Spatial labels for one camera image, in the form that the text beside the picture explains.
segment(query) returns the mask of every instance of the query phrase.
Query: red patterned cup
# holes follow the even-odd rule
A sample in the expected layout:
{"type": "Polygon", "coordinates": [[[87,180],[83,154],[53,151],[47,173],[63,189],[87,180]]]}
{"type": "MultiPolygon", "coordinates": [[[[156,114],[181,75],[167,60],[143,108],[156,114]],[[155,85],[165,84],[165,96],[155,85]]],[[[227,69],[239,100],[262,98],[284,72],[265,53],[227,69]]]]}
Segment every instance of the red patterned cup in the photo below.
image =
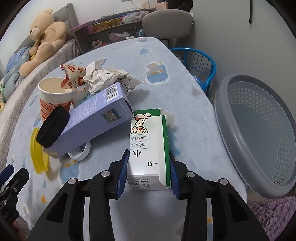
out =
{"type": "Polygon", "coordinates": [[[44,122],[49,114],[59,105],[66,111],[70,110],[71,101],[76,89],[62,89],[63,78],[46,78],[39,82],[41,117],[44,122]]]}

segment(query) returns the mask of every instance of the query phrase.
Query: gray plastic basket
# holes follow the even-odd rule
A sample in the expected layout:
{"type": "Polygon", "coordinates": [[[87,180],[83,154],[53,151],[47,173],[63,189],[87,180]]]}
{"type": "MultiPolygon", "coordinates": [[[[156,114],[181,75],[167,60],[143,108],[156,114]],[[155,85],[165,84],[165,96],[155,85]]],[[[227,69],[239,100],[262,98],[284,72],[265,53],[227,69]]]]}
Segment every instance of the gray plastic basket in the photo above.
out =
{"type": "Polygon", "coordinates": [[[215,112],[246,184],[265,198],[287,194],[296,182],[296,124],[278,94],[258,79],[232,74],[216,91],[215,112]]]}

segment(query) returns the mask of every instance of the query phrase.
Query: light blue tablecloth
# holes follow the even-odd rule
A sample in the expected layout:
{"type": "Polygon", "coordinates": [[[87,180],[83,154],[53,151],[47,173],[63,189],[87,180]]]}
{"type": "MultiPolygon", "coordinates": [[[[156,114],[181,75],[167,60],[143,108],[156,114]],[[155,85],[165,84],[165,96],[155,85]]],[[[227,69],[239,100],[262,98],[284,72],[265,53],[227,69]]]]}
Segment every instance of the light blue tablecloth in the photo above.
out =
{"type": "MultiPolygon", "coordinates": [[[[128,97],[133,110],[163,108],[174,114],[175,128],[169,129],[168,135],[169,148],[176,160],[204,179],[228,179],[241,197],[247,199],[245,185],[224,147],[213,106],[169,49],[155,38],[137,38],[98,48],[69,63],[86,67],[100,58],[106,58],[105,69],[125,69],[145,81],[128,97]]],[[[64,76],[58,68],[46,77],[64,76]]],[[[49,171],[36,174],[29,143],[33,128],[42,124],[39,110],[36,89],[15,127],[7,162],[16,172],[25,167],[30,173],[17,203],[17,210],[30,228],[69,178],[89,179],[108,169],[111,162],[121,159],[130,143],[131,122],[127,121],[92,139],[91,151],[83,161],[71,160],[66,155],[57,160],[50,158],[49,171]]],[[[134,191],[126,184],[121,198],[110,200],[115,240],[180,240],[185,210],[186,201],[178,201],[170,189],[134,191]]]]}

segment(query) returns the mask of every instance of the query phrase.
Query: crumpled paper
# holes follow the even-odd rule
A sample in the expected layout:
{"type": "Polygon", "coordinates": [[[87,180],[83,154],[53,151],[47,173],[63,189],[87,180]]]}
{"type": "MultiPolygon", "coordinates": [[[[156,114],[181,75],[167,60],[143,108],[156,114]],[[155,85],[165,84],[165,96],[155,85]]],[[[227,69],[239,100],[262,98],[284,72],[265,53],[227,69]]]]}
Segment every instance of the crumpled paper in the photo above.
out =
{"type": "Polygon", "coordinates": [[[115,82],[119,82],[125,89],[126,95],[142,82],[132,77],[124,69],[103,69],[101,65],[101,59],[90,63],[86,67],[86,75],[83,77],[83,81],[86,82],[87,90],[91,94],[95,94],[98,91],[102,91],[111,86],[115,82]]]}

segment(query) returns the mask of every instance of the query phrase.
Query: blue gripper pad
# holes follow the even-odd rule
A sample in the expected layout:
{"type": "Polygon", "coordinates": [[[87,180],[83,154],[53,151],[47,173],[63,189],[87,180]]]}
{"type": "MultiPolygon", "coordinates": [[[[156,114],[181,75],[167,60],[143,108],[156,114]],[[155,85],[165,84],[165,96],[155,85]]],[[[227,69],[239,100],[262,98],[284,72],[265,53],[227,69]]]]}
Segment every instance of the blue gripper pad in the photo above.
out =
{"type": "Polygon", "coordinates": [[[129,154],[126,155],[124,159],[124,163],[122,165],[122,169],[120,171],[119,177],[118,177],[118,186],[117,186],[117,198],[120,198],[124,191],[124,187],[126,185],[126,172],[128,169],[128,159],[129,159],[129,154]]]}
{"type": "Polygon", "coordinates": [[[176,198],[179,198],[181,193],[179,189],[179,179],[172,160],[170,160],[170,180],[172,182],[172,190],[176,198]]]}
{"type": "Polygon", "coordinates": [[[2,172],[0,172],[0,187],[13,175],[15,169],[12,165],[8,165],[2,172]]]}

